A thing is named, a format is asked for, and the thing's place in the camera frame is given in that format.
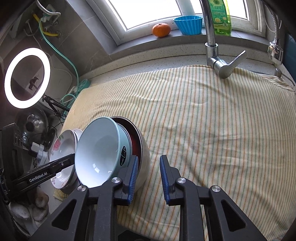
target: ring light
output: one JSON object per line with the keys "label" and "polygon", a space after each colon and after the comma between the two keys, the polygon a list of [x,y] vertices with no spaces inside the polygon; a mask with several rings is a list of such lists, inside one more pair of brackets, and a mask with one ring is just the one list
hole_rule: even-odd
{"label": "ring light", "polygon": [[[12,77],[12,73],[13,73],[16,65],[24,57],[27,57],[30,55],[37,56],[42,61],[43,67],[44,67],[44,77],[43,77],[43,82],[42,82],[39,90],[37,91],[37,93],[31,99],[22,101],[22,100],[15,98],[15,96],[12,93],[11,77]],[[38,48],[29,48],[29,49],[23,50],[17,56],[15,56],[15,58],[11,61],[10,65],[7,69],[6,75],[5,75],[4,90],[5,90],[5,94],[6,94],[8,101],[13,106],[20,108],[20,109],[25,109],[25,108],[31,107],[32,105],[36,104],[38,102],[38,100],[40,100],[42,98],[42,96],[44,95],[46,88],[48,86],[48,83],[49,83],[49,77],[50,77],[50,64],[49,64],[49,60],[48,60],[48,57],[46,56],[46,54]]]}

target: silver screw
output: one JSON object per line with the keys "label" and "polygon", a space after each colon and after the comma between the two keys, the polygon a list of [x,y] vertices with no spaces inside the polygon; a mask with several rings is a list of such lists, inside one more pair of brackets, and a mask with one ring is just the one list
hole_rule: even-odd
{"label": "silver screw", "polygon": [[177,182],[178,183],[185,183],[186,182],[186,179],[183,178],[183,177],[180,177],[180,178],[177,179]]}
{"label": "silver screw", "polygon": [[86,186],[85,185],[81,185],[77,188],[78,192],[84,192],[86,190]]}
{"label": "silver screw", "polygon": [[220,192],[221,191],[221,188],[219,186],[215,185],[215,186],[212,186],[212,190],[214,192]]}
{"label": "silver screw", "polygon": [[111,182],[113,182],[113,183],[119,183],[120,182],[120,178],[119,177],[114,177],[114,178],[112,178]]}

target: ribbed blue container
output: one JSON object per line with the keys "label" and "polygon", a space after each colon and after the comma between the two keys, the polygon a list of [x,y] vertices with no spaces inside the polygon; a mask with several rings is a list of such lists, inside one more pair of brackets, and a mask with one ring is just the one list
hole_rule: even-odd
{"label": "ribbed blue container", "polygon": [[196,35],[202,32],[202,17],[182,16],[174,19],[181,33],[184,35]]}

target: yellow-green dish soap bottle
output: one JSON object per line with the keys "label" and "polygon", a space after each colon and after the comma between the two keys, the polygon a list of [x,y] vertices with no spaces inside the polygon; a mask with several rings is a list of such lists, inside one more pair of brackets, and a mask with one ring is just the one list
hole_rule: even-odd
{"label": "yellow-green dish soap bottle", "polygon": [[216,34],[231,34],[231,19],[227,0],[209,0]]}

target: striped cloth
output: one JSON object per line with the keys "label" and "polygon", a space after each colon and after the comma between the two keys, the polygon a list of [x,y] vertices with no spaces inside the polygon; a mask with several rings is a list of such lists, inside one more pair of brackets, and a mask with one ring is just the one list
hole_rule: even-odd
{"label": "striped cloth", "polygon": [[[63,130],[124,116],[150,148],[149,179],[118,223],[156,240],[178,240],[179,206],[163,198],[159,158],[204,187],[219,185],[267,240],[296,216],[295,93],[281,79],[236,68],[221,80],[207,66],[134,74],[85,89]],[[203,214],[205,237],[208,240]]]}

